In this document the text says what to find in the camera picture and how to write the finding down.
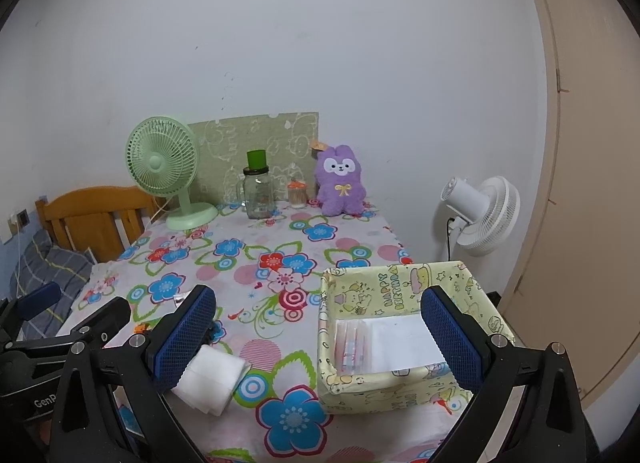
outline fan base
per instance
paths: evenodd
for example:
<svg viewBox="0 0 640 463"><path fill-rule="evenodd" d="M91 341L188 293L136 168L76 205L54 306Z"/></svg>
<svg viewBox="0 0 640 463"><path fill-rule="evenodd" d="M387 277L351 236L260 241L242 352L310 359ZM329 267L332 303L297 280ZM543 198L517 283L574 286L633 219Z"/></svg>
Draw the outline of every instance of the fan base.
<svg viewBox="0 0 640 463"><path fill-rule="evenodd" d="M182 208L169 212L166 226L170 230L191 230L216 218L218 210L210 203L192 203L188 214L182 213Z"/></svg>

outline screw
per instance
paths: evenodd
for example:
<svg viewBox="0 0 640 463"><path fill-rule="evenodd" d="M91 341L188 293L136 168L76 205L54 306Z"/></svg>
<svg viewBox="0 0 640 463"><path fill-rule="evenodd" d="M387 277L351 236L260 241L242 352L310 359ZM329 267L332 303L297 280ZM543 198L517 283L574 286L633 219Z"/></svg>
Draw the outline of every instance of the screw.
<svg viewBox="0 0 640 463"><path fill-rule="evenodd" d="M564 346L560 342L552 342L551 343L551 350L556 355L564 355L566 353L566 349L564 349Z"/></svg>
<svg viewBox="0 0 640 463"><path fill-rule="evenodd" d="M80 353L82 353L83 349L84 349L84 342L76 342L71 346L71 352L75 355L79 355Z"/></svg>
<svg viewBox="0 0 640 463"><path fill-rule="evenodd" d="M137 334L133 335L129 339L129 345L133 348L139 348L146 341L145 335Z"/></svg>
<svg viewBox="0 0 640 463"><path fill-rule="evenodd" d="M508 343L509 341L507 340L507 337L504 335L492 335L491 337L491 344L493 344L497 348L505 348L507 347Z"/></svg>

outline orange lid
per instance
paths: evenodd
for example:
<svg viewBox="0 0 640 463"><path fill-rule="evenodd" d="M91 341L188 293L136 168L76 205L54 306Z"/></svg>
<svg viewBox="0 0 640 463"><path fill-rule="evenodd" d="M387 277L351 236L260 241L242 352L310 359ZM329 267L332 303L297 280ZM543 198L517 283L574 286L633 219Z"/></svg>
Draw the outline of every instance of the orange lid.
<svg viewBox="0 0 640 463"><path fill-rule="evenodd" d="M306 188L306 183L294 179L287 185L287 188Z"/></svg>

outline small glass jar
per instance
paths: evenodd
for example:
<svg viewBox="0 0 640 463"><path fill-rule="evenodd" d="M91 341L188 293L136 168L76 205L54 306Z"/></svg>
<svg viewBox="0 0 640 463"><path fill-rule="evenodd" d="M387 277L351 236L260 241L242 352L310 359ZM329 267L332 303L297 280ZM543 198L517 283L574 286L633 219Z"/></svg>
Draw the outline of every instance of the small glass jar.
<svg viewBox="0 0 640 463"><path fill-rule="evenodd" d="M287 185L287 191L289 192L289 204L291 208L306 207L306 183L292 179Z"/></svg>
<svg viewBox="0 0 640 463"><path fill-rule="evenodd" d="M238 201L246 208L249 219L268 219L276 209L273 200L273 181L269 167L242 170L244 179L238 182L236 193Z"/></svg>

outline door frame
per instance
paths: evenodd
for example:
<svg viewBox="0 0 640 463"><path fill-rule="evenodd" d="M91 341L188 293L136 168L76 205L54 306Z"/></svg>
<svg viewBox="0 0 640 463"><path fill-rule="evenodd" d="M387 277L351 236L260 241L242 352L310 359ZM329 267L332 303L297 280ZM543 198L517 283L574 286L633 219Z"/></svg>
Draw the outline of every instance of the door frame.
<svg viewBox="0 0 640 463"><path fill-rule="evenodd" d="M547 93L547 113L546 113L546 136L545 150L543 153L542 169L540 172L540 181L538 183L538 192L534 202L531 219L527 234L520 249L520 254L514 266L513 273L506 289L498 304L498 311L503 314L507 310L513 293L518 290L518 284L522 279L524 271L531 257L533 247L535 246L542 222L545 217L547 205L555 204L549 200L551 183L553 181L554 170L556 167L556 154L558 152L558 135L559 135L559 113L560 113L560 83L558 70L558 52L556 49L556 39L551 22L550 13L546 4L546 0L534 0L540 20L540 29L542 31L542 41L546 62L546 93ZM633 362L640 353L640 332L631 342L625 352L618 359L616 364L612 366L607 374L588 392L586 395L580 393L580 402L583 409L590 406L597 398L599 398L625 371L625 369Z"/></svg>

